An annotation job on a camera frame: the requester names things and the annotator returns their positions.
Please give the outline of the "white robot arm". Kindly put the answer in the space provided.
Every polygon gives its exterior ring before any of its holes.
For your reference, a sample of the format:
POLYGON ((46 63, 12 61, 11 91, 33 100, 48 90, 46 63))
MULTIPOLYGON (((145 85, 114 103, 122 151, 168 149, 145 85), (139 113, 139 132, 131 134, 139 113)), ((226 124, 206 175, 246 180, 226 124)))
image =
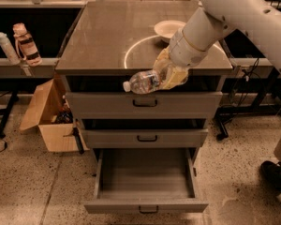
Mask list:
POLYGON ((264 0, 200 0, 154 67, 193 68, 214 43, 234 30, 246 35, 281 74, 281 12, 264 0))

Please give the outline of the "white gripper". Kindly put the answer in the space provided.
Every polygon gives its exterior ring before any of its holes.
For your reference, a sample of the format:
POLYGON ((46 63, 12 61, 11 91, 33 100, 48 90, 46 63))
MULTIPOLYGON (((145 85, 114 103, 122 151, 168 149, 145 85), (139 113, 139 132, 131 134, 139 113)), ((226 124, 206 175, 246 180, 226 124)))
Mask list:
POLYGON ((197 66, 209 48, 210 39, 191 38, 179 29, 170 39, 169 47, 160 52, 153 65, 153 70, 160 73, 161 89, 170 90, 184 84, 188 78, 187 68, 197 66))

